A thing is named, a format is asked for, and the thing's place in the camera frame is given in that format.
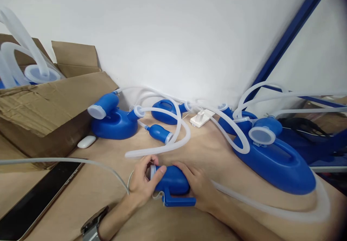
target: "human arm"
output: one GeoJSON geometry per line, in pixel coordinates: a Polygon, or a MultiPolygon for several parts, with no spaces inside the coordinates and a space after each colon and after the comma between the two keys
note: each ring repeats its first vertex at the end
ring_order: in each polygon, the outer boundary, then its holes
{"type": "MultiPolygon", "coordinates": [[[[145,173],[150,164],[159,165],[155,155],[144,156],[136,165],[129,186],[129,195],[125,195],[99,224],[99,237],[109,241],[125,224],[126,221],[152,197],[154,189],[166,172],[166,166],[161,166],[153,178],[148,180],[145,173]]],[[[82,236],[74,241],[82,241],[82,236]]]]}
{"type": "Polygon", "coordinates": [[[186,176],[196,207],[232,228],[245,241],[282,240],[219,192],[201,169],[174,162],[186,176]]]}

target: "watch strap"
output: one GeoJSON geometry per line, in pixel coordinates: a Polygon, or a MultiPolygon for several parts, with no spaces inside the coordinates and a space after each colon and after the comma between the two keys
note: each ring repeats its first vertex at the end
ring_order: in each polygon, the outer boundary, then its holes
{"type": "Polygon", "coordinates": [[[101,241],[99,237],[99,232],[98,232],[98,226],[94,225],[91,229],[89,229],[84,235],[82,240],[83,241],[101,241]]]}

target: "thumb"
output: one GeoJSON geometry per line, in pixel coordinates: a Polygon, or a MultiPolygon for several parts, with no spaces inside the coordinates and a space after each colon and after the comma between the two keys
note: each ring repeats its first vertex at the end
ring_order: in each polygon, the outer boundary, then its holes
{"type": "Polygon", "coordinates": [[[157,186],[160,180],[163,178],[166,172],[166,166],[161,166],[154,174],[153,178],[149,181],[149,184],[153,189],[157,186]]]}

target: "white wall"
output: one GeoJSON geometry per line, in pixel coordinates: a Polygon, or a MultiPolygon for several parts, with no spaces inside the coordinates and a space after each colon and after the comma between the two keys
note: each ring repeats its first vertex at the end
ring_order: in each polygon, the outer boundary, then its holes
{"type": "MultiPolygon", "coordinates": [[[[267,81],[292,91],[347,92],[347,0],[321,0],[267,81]]],[[[277,94],[261,89],[257,97],[277,94]]],[[[299,98],[260,102],[247,109],[259,116],[290,109],[299,98]]]]}
{"type": "MultiPolygon", "coordinates": [[[[142,84],[179,98],[205,96],[233,105],[303,1],[0,0],[0,4],[18,15],[52,57],[51,40],[95,45],[102,69],[119,86],[142,84]]],[[[0,32],[8,33],[3,25],[0,32]]]]}

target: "hand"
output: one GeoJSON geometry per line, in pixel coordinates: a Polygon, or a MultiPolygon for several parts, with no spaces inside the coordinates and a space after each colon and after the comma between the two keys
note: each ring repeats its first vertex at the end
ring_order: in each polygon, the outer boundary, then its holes
{"type": "Polygon", "coordinates": [[[158,157],[148,155],[135,165],[133,175],[131,176],[129,191],[130,196],[133,196],[139,207],[142,207],[152,197],[155,187],[160,182],[166,172],[166,166],[161,166],[149,180],[145,173],[151,164],[159,165],[158,157]]]}
{"type": "Polygon", "coordinates": [[[221,193],[213,186],[203,170],[187,166],[181,162],[174,162],[173,165],[180,168],[186,176],[190,185],[190,195],[196,198],[195,207],[211,213],[221,193]]]}

